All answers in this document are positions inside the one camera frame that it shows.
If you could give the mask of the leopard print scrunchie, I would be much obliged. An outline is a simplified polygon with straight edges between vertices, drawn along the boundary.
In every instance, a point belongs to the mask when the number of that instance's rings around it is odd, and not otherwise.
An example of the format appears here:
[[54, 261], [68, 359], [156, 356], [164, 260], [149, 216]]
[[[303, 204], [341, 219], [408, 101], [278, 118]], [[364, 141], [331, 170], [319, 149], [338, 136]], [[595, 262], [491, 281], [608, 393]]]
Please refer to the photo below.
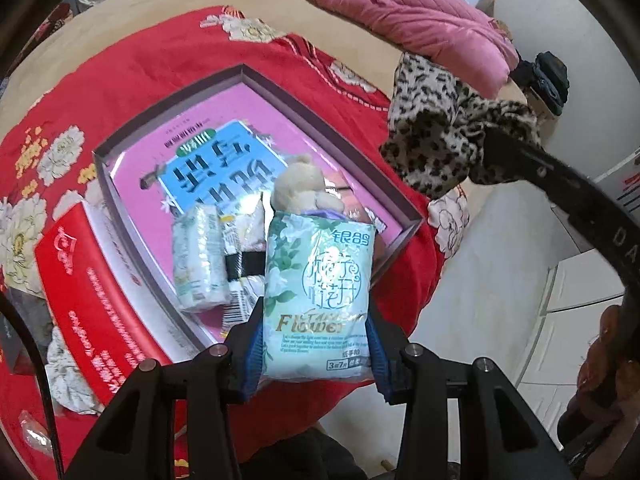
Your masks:
[[469, 179], [479, 185], [514, 180], [484, 162], [488, 133], [541, 146], [537, 118], [526, 104], [490, 100], [445, 67], [405, 52], [394, 75], [383, 159], [413, 188], [437, 200]]

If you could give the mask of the red and white carton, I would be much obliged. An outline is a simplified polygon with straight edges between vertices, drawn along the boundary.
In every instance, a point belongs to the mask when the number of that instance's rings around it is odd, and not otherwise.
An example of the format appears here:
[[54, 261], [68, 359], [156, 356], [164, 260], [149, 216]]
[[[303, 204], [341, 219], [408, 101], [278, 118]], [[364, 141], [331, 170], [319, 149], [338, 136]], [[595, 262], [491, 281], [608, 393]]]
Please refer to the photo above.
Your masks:
[[169, 365], [201, 351], [165, 312], [99, 209], [70, 207], [44, 233], [35, 257], [55, 325], [102, 404], [141, 362]]

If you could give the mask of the red floral blanket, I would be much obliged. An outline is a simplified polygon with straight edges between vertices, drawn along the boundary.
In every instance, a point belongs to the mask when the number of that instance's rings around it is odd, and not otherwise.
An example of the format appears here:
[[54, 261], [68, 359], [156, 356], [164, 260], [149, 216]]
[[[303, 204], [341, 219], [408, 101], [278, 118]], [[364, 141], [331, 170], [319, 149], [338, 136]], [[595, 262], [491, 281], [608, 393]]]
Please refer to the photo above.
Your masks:
[[[80, 192], [98, 198], [91, 152], [151, 105], [205, 76], [241, 63], [258, 70], [321, 116], [399, 186], [425, 223], [374, 288], [384, 318], [410, 335], [431, 300], [445, 256], [428, 199], [400, 182], [378, 147], [385, 142], [390, 99], [369, 81], [295, 34], [266, 41], [245, 35], [250, 25], [232, 6], [212, 6], [140, 30], [82, 63], [14, 126], [1, 142], [1, 269], [6, 285], [40, 285], [35, 242]], [[58, 140], [70, 153], [53, 168], [46, 154]], [[266, 387], [230, 408], [236, 455], [244, 463], [258, 450], [294, 437], [363, 384], [311, 382]]]

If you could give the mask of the cream plush doll purple skirt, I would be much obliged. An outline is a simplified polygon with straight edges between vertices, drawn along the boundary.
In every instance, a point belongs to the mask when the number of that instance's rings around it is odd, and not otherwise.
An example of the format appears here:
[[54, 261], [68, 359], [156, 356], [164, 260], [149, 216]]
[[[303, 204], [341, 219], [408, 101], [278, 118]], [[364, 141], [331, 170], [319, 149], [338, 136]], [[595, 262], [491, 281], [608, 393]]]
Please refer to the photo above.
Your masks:
[[342, 218], [345, 204], [326, 190], [322, 170], [309, 154], [285, 159], [286, 168], [274, 181], [270, 205], [287, 214], [329, 214]]

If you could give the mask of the small clear plastic bag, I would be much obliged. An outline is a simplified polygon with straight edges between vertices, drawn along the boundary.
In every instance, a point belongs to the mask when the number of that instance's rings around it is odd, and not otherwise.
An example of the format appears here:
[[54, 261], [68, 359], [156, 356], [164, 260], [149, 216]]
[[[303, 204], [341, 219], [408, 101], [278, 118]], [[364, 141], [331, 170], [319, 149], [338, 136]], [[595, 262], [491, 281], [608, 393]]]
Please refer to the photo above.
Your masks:
[[51, 439], [47, 429], [40, 422], [37, 422], [28, 411], [23, 410], [18, 415], [18, 423], [21, 427], [23, 440], [30, 448], [53, 457]]

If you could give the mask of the green tissue pack Flower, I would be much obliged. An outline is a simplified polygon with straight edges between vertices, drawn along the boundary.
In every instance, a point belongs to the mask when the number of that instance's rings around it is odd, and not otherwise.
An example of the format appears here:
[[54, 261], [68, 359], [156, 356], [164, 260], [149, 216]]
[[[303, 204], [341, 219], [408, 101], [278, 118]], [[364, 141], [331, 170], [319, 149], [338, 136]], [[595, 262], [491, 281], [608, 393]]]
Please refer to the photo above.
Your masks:
[[371, 375], [366, 332], [376, 229], [277, 212], [267, 237], [262, 374], [279, 382], [359, 382]]

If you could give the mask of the beige round bed cover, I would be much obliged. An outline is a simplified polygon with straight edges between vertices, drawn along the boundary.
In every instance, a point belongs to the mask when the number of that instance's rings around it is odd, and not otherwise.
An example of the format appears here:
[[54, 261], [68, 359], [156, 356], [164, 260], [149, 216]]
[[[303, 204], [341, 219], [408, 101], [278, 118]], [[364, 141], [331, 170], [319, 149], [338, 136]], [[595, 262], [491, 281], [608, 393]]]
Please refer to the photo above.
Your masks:
[[176, 15], [225, 4], [308, 39], [385, 94], [393, 91], [400, 49], [307, 0], [106, 0], [75, 16], [17, 66], [1, 99], [2, 136], [63, 77], [111, 44]]

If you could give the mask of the pink quilted duvet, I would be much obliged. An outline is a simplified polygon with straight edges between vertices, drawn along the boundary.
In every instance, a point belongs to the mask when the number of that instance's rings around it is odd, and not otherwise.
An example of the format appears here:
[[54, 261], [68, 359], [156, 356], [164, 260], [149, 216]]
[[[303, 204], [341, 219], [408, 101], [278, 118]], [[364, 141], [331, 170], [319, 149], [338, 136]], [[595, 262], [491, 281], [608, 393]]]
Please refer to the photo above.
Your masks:
[[518, 65], [496, 20], [463, 0], [310, 1], [430, 58], [488, 99], [498, 96]]

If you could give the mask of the grey tray with pink book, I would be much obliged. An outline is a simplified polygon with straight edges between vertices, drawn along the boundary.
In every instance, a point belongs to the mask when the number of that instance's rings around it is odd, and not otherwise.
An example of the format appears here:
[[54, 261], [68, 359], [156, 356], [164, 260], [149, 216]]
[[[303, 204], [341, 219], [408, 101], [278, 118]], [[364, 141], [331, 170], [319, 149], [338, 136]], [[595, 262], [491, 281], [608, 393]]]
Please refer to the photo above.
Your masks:
[[267, 205], [293, 155], [308, 154], [348, 213], [378, 231], [372, 275], [382, 278], [423, 218], [344, 134], [266, 76], [237, 65], [191, 84], [131, 119], [94, 153], [115, 230], [154, 296], [139, 309], [168, 356], [182, 361], [220, 341], [219, 313], [179, 309], [171, 225], [197, 203], [223, 214]]

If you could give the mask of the dark clothes pile on chair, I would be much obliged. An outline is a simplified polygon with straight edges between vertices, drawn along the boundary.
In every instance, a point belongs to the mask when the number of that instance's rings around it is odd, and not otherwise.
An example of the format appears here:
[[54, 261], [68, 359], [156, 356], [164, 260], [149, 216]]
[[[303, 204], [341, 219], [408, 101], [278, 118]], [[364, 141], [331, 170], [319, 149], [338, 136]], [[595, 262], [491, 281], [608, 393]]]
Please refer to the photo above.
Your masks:
[[570, 80], [566, 65], [552, 52], [538, 53], [534, 62], [520, 58], [510, 77], [521, 89], [533, 91], [541, 98], [553, 116], [562, 115]]

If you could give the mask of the white floral scrunchie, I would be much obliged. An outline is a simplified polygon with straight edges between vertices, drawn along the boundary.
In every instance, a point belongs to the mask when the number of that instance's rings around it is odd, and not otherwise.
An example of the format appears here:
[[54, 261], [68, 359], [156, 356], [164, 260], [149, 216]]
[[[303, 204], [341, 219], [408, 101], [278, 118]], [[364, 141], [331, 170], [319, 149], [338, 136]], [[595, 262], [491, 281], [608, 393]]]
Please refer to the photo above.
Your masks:
[[47, 350], [47, 373], [52, 399], [79, 415], [99, 415], [103, 405], [82, 376], [58, 326], [53, 326]]

